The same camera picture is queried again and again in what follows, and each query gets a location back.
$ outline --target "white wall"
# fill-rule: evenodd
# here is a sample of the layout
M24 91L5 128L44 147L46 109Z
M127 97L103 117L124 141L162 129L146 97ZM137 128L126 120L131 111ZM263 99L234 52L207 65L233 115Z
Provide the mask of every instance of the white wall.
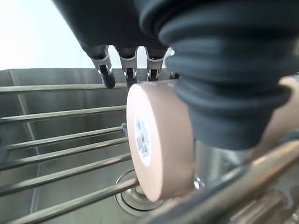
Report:
M114 47L113 68L121 68ZM138 67L146 68L144 48ZM16 68L93 68L50 0L0 0L0 70Z

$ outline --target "sink drain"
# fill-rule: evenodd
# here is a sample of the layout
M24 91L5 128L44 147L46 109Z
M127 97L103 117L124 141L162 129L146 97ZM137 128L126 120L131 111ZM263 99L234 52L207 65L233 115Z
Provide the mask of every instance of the sink drain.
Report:
M129 179L136 177L135 171L130 170L116 181L116 183L120 183ZM145 196L140 186L137 186L132 189L128 189L122 193L119 193L114 196L118 205L128 212L131 215L142 217L149 211L152 211L158 207L160 207L164 201L159 202L151 202Z

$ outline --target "stainless steel surface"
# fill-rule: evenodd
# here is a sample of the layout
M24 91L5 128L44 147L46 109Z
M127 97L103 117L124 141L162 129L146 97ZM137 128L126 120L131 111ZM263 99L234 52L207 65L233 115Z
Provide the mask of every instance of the stainless steel surface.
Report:
M247 172L223 185L220 190L200 190L182 199L170 210L145 219L143 223L211 223L215 217L230 210L237 203L252 197L254 192L273 180L278 174L294 164L299 158L299 141L285 143L252 162Z
M248 202L245 204L245 206L241 206L241 209L237 209L236 212L233 213L233 215L229 218L230 221L237 219L239 216L241 216L244 212L246 212L247 209L249 209L251 206L253 206L257 202L256 199Z
M117 83L112 90L125 89L126 85ZM65 85L27 85L27 86L3 86L0 87L0 94L3 93L30 93L50 91L83 91L83 90L104 90L103 84L65 84Z
M128 141L128 138L124 137L124 138L119 138L119 139L103 141L103 142L99 142L99 143L93 143L93 144L86 145L86 146L79 146L79 147L75 147L75 148L64 149L64 150L60 150L60 151L56 151L56 152L52 152L52 153L44 153L41 155L30 156L30 157L26 157L26 158L19 159L19 160L8 161L8 162L0 165L0 171L17 168L17 167L25 166L28 164L37 163L37 162L53 160L53 159L61 158L61 157L68 156L68 155L85 153L88 151L106 148L109 146L115 146L118 144L125 143L127 141Z
M10 71L0 71L0 88L5 87L5 89L0 90L8 91L7 94L4 92L0 94L0 117L24 115L20 109L17 95L12 93L22 93L20 96L27 104L28 114L126 104L127 90L122 69L113 69L116 82L120 84L120 88L113 90L102 89L101 77L95 69L18 69L12 71L20 85L16 86L16 88L9 87L14 86ZM138 80L145 81L147 79L147 70L138 69L137 77ZM160 79L168 78L169 73L166 70L162 70ZM40 120L39 122L32 122L31 128L35 140L42 140L116 127L125 121L126 114L122 110L95 114L93 116ZM8 151L3 150L5 146L31 141L26 134L25 125L26 123L17 122L6 125L0 124L2 146L0 148L0 165L4 164L3 161L9 163L11 161L26 160L28 157L30 158L29 160L32 160L32 163L21 168L1 171L0 186L13 185L32 178L50 175L129 153L128 144L123 143L102 148L101 150L91 149L91 151L87 150L86 153L56 157L54 160L48 157L49 160L42 162L43 158L49 155L48 153L51 153L51 157L54 156L55 158L55 153L59 153L61 150L109 141L124 136L123 133L117 132L71 141L61 141L56 144L41 145L38 147L38 150L43 155L42 157L35 157L36 151L33 148L12 150L7 154ZM40 162L39 174L37 174L37 163L33 163L35 161ZM32 212L65 203L109 187L125 171L131 169L133 169L132 161L125 161L36 187L35 197L33 197L33 189L0 197L0 223L5 223L7 220L14 220ZM132 216L121 209L115 199L110 197L45 223L131 224L138 219L138 217Z
M47 209L43 209L41 211L32 213L28 216L16 219L14 221L10 221L8 223L37 223L46 221L47 219L54 218L67 212L79 209L83 206L103 200L117 193L123 192L129 188L137 186L138 184L139 182L137 178L130 179L125 182L116 184L114 186L107 187L105 189L71 200L69 202L65 202Z
M11 79L13 81L13 84L16 85L20 85L20 81L18 79L18 76L15 75L14 71L12 69L9 70L9 74L11 76ZM17 99L18 99L18 103L20 106L20 111L22 112L23 115L27 115L28 114L28 105L26 102L26 99L24 98L23 95L21 94L17 94ZM35 135L33 133L33 128L30 122L26 122L23 124L24 128L26 130L26 134L28 136L28 139L31 141L35 141ZM36 155L39 155L39 150L38 147L34 147L35 153ZM39 172L40 172L40 165L37 165L37 170L36 170L36 176L39 176ZM31 203L30 203L30 210L29 212L32 212L33 207L34 207L34 203L35 203L35 197L36 197L36 188L33 189L32 192L32 199L31 199Z
M194 142L194 166L196 189L209 188L236 166L251 159L252 150L226 150L211 147L198 140Z
M230 223L265 223L269 216L272 216L284 204L284 201L284 195L279 191L273 190L249 206L242 214L231 219Z
M51 183L54 181L59 181L59 180L62 180L62 179L65 179L65 178L68 178L71 176L75 176L75 175L83 174L83 173L93 171L96 169L115 165L117 163L128 161L130 159L131 159L131 154L128 153L128 154L112 157L109 159L93 162L90 164L86 164L83 166L63 170L63 171L56 172L53 174L40 176L40 177L22 181L22 182L19 182L16 184L2 186L2 187L0 187L0 196L5 196L8 194L12 194L15 192L19 192L19 191L37 187L37 186L42 186L44 184L48 184L48 183Z
M76 134L68 134L68 135L62 135L57 136L53 138L47 138L47 139L39 139L39 140L32 140L32 141L26 141L21 143L16 143L12 145L5 146L5 150L16 150L21 148L31 148L36 146L44 146L44 145L51 145L59 142L64 141L70 141L70 140L76 140L81 138L88 138L93 137L101 134L109 134L109 133L115 133L115 132L122 132L122 127L111 127L111 128L105 128L100 129L96 131L89 131L89 132L82 132L82 133L76 133Z
M58 111L58 112L49 112L49 113L38 113L38 114L28 114L28 115L19 115L0 118L0 124L7 124L13 122L28 122L28 121L38 121L46 119L56 119L63 117L73 117L73 116L83 116L83 115L93 115L97 113L106 113L106 112L115 112L125 110L126 106L107 106L107 107L98 107L90 109L81 109L73 111Z
M134 177L136 177L135 171L128 171L120 176L120 178L116 181L116 184ZM151 202L143 194L140 186L123 191L114 197L122 209L137 217L142 217L164 204L164 201Z

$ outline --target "metal clip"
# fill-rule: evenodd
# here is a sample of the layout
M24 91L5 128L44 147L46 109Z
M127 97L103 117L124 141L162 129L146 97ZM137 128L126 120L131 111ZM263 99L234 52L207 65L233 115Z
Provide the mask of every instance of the metal clip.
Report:
M159 59L152 59L149 57L149 53L146 49L146 57L147 57L146 67L147 67L147 71L148 71L147 72L148 80L149 81L158 80L161 69L162 69L164 56Z
M128 78L136 78L137 75L137 51L135 51L135 55L132 58L124 58L121 57L121 66L123 73Z
M112 65L110 61L109 54L106 55L103 59L94 59L91 58L95 68L99 71L100 74L103 75L111 75L112 74Z

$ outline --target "stainless steel sink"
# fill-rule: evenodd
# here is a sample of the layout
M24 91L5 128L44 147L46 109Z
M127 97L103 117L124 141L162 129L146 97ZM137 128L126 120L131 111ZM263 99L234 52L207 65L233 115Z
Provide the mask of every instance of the stainless steel sink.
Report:
M120 69L116 69L114 74L117 83L125 82ZM146 80L146 70L139 70L137 76L140 80ZM165 79L168 77L167 71L163 70L160 78ZM0 86L99 83L101 83L100 76L94 69L20 69L0 71ZM11 93L9 91L0 93L0 117L2 117L2 120L0 120L0 169L2 168L3 170L0 172L0 195L2 193L2 197L0 197L0 222L14 220L113 186L122 174L134 168L132 161L127 160L112 166L94 169L90 172L13 193L11 189L13 187L18 189L19 185L12 184L20 182L21 184L26 184L25 180L127 154L129 153L129 147L127 143L122 143L84 153L60 158L55 157L47 161L41 160L42 162L39 163L21 163L21 166L17 167L19 165L15 165L13 161L24 162L20 160L22 158L30 157L30 159L35 159L36 157L33 156L36 155L49 153L54 155L55 153L53 152L59 150L123 138L124 133L118 129L112 133L101 135L97 133L83 134L84 138L81 136L73 139L71 137L71 140L68 141L64 140L56 143L53 141L50 145L40 144L36 147L27 146L25 148L7 150L8 146L12 146L15 143L120 127L121 123L126 121L125 110L94 113L92 115L85 113L83 116L81 114L81 116L57 117L55 119L33 119L30 122L26 122L25 119L21 122L12 122L10 119L9 122L6 122L7 120L3 118L26 114L125 105L127 90L125 88L32 92L18 92L16 91L17 89L10 90L12 90ZM109 197L50 219L46 223L126 224L134 223L139 218L122 209L114 197Z

